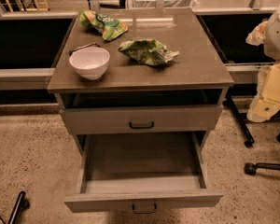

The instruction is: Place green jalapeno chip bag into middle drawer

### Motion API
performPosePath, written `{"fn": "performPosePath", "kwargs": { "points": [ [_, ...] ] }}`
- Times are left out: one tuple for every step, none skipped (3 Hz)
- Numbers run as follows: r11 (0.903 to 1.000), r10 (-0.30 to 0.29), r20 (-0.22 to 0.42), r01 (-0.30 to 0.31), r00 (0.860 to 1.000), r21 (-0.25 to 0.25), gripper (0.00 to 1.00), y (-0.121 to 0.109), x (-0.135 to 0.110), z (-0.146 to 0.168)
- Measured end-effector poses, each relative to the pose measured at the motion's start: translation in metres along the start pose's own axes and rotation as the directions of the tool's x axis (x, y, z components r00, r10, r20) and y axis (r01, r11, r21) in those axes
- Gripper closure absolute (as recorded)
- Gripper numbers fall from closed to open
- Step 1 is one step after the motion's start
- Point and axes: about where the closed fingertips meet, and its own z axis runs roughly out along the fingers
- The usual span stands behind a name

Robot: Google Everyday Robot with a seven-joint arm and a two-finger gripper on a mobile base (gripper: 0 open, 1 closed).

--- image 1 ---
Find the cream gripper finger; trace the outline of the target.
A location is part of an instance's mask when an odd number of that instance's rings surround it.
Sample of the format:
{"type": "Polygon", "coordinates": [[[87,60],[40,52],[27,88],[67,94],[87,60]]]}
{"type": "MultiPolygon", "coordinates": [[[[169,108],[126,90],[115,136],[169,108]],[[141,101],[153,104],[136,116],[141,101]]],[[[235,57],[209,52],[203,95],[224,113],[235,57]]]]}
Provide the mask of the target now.
{"type": "Polygon", "coordinates": [[[268,22],[263,21],[257,25],[251,33],[248,34],[245,42],[252,46],[259,46],[264,43],[265,32],[268,22]]]}

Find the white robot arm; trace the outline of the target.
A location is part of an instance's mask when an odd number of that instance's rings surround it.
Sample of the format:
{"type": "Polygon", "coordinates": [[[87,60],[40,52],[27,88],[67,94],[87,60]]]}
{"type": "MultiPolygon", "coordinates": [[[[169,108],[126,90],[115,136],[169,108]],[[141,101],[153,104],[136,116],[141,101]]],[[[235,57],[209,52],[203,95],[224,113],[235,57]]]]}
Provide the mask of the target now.
{"type": "Polygon", "coordinates": [[[280,6],[248,34],[245,42],[262,45],[264,54],[275,60],[269,68],[260,68],[257,95],[246,115],[250,121],[264,122],[280,110],[280,6]]]}

